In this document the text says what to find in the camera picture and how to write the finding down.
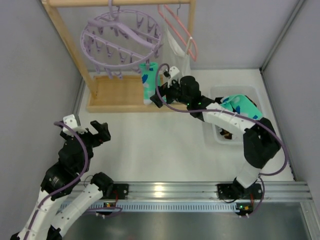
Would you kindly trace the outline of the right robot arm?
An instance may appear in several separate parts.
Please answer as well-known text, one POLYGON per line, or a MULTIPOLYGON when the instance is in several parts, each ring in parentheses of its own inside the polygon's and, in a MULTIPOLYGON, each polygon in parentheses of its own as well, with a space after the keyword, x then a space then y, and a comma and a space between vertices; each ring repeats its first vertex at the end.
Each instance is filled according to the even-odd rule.
POLYGON ((279 138, 265 117, 258 120, 227 110, 213 99, 202 95, 193 76, 156 86, 150 98, 158 108, 178 102, 186 105, 185 113, 205 123, 216 125, 242 140, 245 162, 231 184, 232 198, 248 194, 262 169, 281 149, 279 138))

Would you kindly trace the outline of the purple round clip hanger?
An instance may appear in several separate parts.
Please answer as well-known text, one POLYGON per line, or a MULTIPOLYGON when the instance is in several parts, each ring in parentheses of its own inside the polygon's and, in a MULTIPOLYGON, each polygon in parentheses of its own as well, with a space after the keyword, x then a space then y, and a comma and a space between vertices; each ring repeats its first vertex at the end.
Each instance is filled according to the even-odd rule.
POLYGON ((123 71, 140 73, 140 64, 159 57, 162 30, 151 15, 110 3, 107 12, 88 19, 80 46, 97 74, 122 78, 123 71))

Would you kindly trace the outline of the mint green patterned sock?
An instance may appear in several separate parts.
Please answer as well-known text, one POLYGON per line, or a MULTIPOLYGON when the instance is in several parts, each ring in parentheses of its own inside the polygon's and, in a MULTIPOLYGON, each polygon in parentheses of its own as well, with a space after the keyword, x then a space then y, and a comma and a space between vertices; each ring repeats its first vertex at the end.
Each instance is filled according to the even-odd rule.
POLYGON ((260 120, 263 117, 263 113, 258 107, 243 94, 234 94, 222 98, 220 106, 230 112, 237 113, 253 120, 260 120))

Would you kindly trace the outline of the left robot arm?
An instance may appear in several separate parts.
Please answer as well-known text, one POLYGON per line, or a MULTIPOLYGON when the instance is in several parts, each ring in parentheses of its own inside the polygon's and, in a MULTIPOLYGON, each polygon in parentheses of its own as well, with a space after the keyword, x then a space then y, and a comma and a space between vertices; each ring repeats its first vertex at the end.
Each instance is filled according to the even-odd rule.
POLYGON ((58 161, 44 175, 28 221, 22 230, 11 236, 12 240, 61 240, 90 205, 113 191, 114 181, 98 172, 82 193, 57 213, 89 170, 93 149, 110 141, 111 134, 106 122, 91 121, 90 125, 97 131, 93 134, 88 128, 82 128, 74 115, 66 116, 54 125, 61 128, 60 136, 65 142, 58 152, 58 161))

